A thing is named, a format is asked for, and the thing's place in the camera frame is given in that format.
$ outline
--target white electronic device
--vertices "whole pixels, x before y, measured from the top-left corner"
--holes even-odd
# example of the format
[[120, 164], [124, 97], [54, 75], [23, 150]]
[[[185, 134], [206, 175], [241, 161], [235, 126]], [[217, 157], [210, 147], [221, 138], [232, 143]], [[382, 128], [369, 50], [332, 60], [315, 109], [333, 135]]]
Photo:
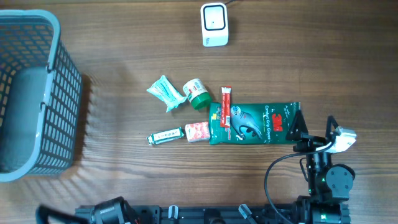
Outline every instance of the white electronic device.
[[203, 46], [216, 47], [228, 43], [228, 16], [224, 3], [208, 3], [200, 8]]

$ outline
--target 3m logo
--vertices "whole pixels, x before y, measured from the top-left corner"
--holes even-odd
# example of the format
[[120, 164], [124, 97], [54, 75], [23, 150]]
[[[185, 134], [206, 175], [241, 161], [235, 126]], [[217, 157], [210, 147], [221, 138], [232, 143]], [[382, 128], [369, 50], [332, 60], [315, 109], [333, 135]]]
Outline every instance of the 3m logo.
[[272, 125], [274, 127], [274, 131], [283, 131], [284, 130], [282, 128], [282, 116], [280, 114], [272, 115]]

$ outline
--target wooden table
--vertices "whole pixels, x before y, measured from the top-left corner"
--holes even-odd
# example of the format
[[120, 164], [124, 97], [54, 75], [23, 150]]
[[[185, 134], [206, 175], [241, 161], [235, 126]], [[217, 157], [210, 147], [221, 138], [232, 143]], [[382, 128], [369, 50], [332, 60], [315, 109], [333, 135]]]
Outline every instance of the wooden table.
[[[0, 185], [0, 223], [33, 223], [40, 203], [73, 213], [122, 195], [133, 205], [262, 205], [264, 173], [292, 146], [210, 146], [185, 139], [148, 146], [150, 133], [208, 120], [186, 104], [170, 113], [146, 92], [166, 75], [182, 92], [200, 78], [215, 101], [301, 101], [312, 134], [326, 117], [353, 128], [357, 143], [333, 156], [357, 174], [353, 223], [398, 219], [398, 4], [381, 1], [236, 2], [229, 43], [204, 48], [203, 2], [44, 4], [85, 74], [76, 162], [60, 177]], [[299, 159], [278, 164], [277, 203], [307, 194]]]

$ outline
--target gray basket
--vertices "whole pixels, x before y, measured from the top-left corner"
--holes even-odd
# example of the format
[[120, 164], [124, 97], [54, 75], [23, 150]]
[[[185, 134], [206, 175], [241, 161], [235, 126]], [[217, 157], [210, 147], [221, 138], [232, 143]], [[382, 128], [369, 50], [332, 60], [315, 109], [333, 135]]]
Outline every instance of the gray basket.
[[0, 182], [71, 166], [81, 91], [52, 13], [0, 11]]

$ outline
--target green package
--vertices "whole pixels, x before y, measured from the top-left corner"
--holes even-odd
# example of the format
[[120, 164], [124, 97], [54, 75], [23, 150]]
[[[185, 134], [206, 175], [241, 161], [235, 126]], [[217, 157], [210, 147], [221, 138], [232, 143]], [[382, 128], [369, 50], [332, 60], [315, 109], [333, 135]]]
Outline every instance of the green package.
[[220, 126], [221, 104], [211, 103], [210, 144], [292, 144], [285, 139], [300, 103], [232, 104], [231, 127]]

